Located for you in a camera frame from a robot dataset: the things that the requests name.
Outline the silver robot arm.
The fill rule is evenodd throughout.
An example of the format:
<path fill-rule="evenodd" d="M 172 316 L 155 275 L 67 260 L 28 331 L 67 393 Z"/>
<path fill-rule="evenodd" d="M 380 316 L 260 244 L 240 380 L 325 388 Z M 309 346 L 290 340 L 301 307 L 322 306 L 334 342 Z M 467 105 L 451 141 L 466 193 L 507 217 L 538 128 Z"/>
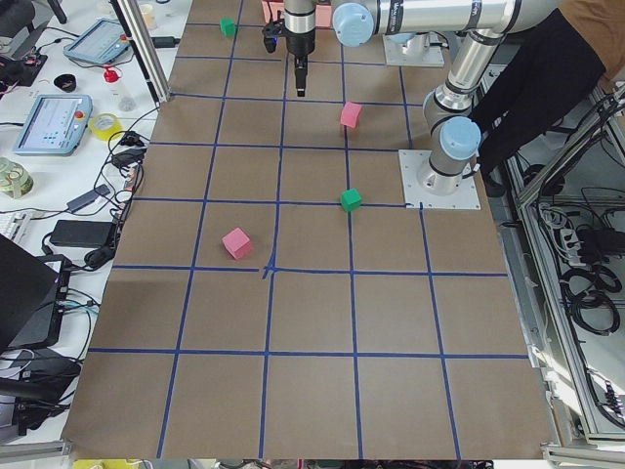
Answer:
<path fill-rule="evenodd" d="M 433 150 L 414 175 L 427 194 L 448 196 L 475 175 L 470 160 L 479 135 L 467 115 L 473 96 L 496 49 L 510 33 L 543 21 L 555 1 L 395 0 L 332 1 L 331 25 L 339 42 L 350 48 L 381 35 L 390 65 L 441 66 L 435 34 L 459 33 L 463 39 L 445 81 L 424 101 L 424 117 Z"/>

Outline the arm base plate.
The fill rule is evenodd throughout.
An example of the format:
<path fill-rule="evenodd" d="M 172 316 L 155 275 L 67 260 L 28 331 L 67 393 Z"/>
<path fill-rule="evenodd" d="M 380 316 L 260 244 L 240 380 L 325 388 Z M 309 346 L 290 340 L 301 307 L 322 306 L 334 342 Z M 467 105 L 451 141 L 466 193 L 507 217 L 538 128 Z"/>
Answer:
<path fill-rule="evenodd" d="M 446 40 L 428 33 L 384 36 L 386 64 L 395 66 L 443 67 Z"/>
<path fill-rule="evenodd" d="M 443 176 L 430 164 L 430 150 L 402 149 L 398 152 L 404 205 L 411 209 L 480 210 L 470 163 L 463 172 Z"/>

